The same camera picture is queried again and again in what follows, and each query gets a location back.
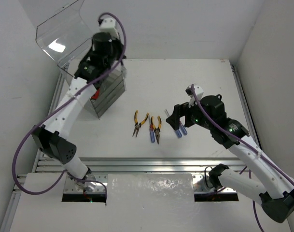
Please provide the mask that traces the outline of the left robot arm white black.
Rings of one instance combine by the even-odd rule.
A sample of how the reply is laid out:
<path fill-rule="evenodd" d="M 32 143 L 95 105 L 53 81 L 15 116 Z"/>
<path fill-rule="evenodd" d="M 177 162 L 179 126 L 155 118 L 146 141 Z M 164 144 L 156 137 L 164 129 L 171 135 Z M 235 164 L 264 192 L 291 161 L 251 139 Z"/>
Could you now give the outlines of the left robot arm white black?
<path fill-rule="evenodd" d="M 65 96 L 52 116 L 32 133 L 39 150 L 59 161 L 69 176 L 86 192 L 93 192 L 98 181 L 80 160 L 76 154 L 77 147 L 68 141 L 68 136 L 86 103 L 124 59 L 124 48 L 119 35 L 108 32 L 94 34 L 91 48 L 81 59 Z"/>

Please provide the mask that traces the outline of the red handled adjustable wrench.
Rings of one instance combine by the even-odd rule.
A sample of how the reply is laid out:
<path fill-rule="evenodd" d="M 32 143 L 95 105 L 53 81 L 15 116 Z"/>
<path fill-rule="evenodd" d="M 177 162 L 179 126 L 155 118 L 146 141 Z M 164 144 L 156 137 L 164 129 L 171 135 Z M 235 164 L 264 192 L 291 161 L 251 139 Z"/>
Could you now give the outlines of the red handled adjustable wrench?
<path fill-rule="evenodd" d="M 90 99 L 97 100 L 99 95 L 100 95 L 100 88 L 96 90 L 95 94 Z"/>

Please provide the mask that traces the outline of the black handled adjustable wrench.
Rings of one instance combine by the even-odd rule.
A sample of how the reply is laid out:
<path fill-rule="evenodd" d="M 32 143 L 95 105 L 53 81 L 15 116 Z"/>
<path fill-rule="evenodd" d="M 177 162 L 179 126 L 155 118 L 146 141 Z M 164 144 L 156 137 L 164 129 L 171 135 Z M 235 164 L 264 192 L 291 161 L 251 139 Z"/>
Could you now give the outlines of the black handled adjustable wrench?
<path fill-rule="evenodd" d="M 126 69 L 126 67 L 124 65 L 124 62 L 121 61 L 120 64 L 121 64 L 121 73 L 122 73 L 122 76 L 123 76 L 123 78 L 126 78 L 126 76 L 127 76 L 127 69 Z"/>

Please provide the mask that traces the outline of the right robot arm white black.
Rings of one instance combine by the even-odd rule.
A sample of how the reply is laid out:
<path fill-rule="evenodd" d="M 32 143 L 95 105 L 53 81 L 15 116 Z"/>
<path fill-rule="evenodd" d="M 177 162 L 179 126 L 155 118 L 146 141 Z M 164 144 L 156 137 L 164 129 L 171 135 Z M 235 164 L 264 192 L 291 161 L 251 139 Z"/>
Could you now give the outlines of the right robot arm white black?
<path fill-rule="evenodd" d="M 210 131 L 212 138 L 242 160 L 256 175 L 257 181 L 242 177 L 227 165 L 219 164 L 209 171 L 213 189 L 232 188 L 259 204 L 275 222 L 282 223 L 294 211 L 294 180 L 277 167 L 259 149 L 247 129 L 227 116 L 221 95 L 176 104 L 166 122 L 174 129 L 198 125 Z"/>

